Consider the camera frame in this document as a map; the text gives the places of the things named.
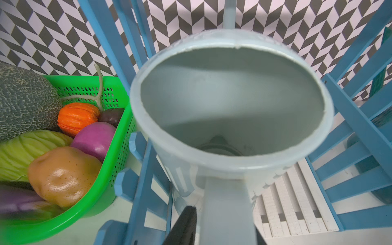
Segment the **dark teal watering can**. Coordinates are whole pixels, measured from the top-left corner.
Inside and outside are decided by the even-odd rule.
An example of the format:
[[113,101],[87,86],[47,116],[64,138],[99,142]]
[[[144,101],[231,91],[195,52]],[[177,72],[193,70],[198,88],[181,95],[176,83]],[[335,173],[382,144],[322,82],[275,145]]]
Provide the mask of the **dark teal watering can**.
[[[384,44],[386,40],[388,40],[392,35],[392,30],[388,27],[384,28],[383,32],[383,37],[382,37],[382,42],[381,45]],[[384,85],[385,81],[385,74],[386,74],[386,67],[377,75],[374,77],[371,85],[371,90],[370,90],[370,98],[375,95]],[[372,123],[376,127],[381,127],[389,122],[392,121],[392,108],[389,107],[387,110],[379,114],[377,117],[375,117],[372,120]],[[356,136],[356,134],[353,134],[349,137],[347,141],[347,148],[351,147],[355,143],[357,143],[359,138]],[[376,159],[373,156],[370,156],[357,164],[355,164],[356,169],[360,174],[363,174],[369,170],[372,170],[376,167],[379,166],[379,163],[376,161]],[[372,194],[382,203],[389,205],[392,203],[392,187],[385,187],[381,188],[375,191],[372,191]]]

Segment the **light blue watering can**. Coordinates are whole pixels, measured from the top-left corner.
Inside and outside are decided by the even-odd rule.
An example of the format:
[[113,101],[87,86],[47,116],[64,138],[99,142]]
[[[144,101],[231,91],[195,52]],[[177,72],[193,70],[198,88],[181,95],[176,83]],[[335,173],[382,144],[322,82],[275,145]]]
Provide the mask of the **light blue watering can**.
[[197,207],[200,244],[254,245],[255,199],[313,152],[333,124],[332,98],[294,51],[235,27],[175,42],[139,70],[135,119],[175,187]]

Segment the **blue white slatted shelf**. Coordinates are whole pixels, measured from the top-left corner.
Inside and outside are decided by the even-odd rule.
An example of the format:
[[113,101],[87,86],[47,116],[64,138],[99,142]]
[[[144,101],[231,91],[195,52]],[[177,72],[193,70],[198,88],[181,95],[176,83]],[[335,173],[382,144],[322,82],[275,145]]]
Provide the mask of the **blue white slatted shelf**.
[[[134,70],[128,59],[106,2],[80,1],[79,4],[130,97],[132,82],[139,71]],[[158,54],[154,50],[143,3],[114,1],[113,5],[140,70]],[[226,1],[224,11],[226,9],[236,15],[236,1]],[[341,214],[336,213],[333,207],[335,202],[364,193],[371,194],[392,185],[392,123],[379,128],[372,123],[375,117],[392,106],[392,87],[386,85],[362,106],[353,101],[353,97],[392,62],[391,39],[384,42],[345,87],[339,86],[339,80],[391,20],[392,3],[384,1],[334,69],[319,78],[332,98],[332,127],[313,152],[295,163],[255,199],[255,245],[265,244],[257,207],[260,202],[267,203],[272,199],[271,187],[281,186],[284,176],[291,180],[309,231],[317,232],[321,226],[328,231],[344,231],[392,225],[390,204]],[[359,140],[347,148],[347,141],[353,134]],[[177,209],[175,187],[141,128],[131,134],[129,151],[141,162],[141,173],[136,174],[130,169],[121,171],[114,188],[118,197],[133,203],[130,218],[126,223],[106,222],[97,234],[96,243],[163,245],[183,211]],[[360,174],[355,164],[370,156],[379,166]]]

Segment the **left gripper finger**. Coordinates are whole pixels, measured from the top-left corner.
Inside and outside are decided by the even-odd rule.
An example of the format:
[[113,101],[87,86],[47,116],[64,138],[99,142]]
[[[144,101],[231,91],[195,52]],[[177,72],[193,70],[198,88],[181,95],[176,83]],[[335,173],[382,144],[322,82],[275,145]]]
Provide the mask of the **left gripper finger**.
[[197,229],[197,209],[186,206],[163,245],[194,245]]

